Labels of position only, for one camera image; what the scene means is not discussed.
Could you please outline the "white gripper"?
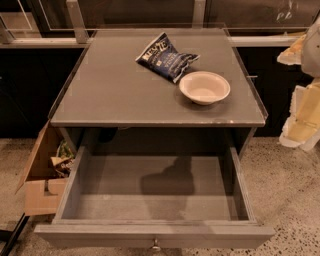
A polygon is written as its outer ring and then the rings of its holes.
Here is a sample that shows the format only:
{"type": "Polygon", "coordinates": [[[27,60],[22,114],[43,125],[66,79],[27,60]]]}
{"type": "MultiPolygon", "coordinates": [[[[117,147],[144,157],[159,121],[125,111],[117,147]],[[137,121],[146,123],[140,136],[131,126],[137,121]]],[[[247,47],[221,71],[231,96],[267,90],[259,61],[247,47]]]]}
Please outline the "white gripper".
{"type": "MultiPolygon", "coordinates": [[[[281,52],[277,61],[285,65],[300,65],[304,73],[320,77],[320,20],[281,52]]],[[[314,79],[307,87],[297,85],[292,93],[290,116],[279,137],[281,145],[311,150],[320,140],[320,81],[314,79]]]]}

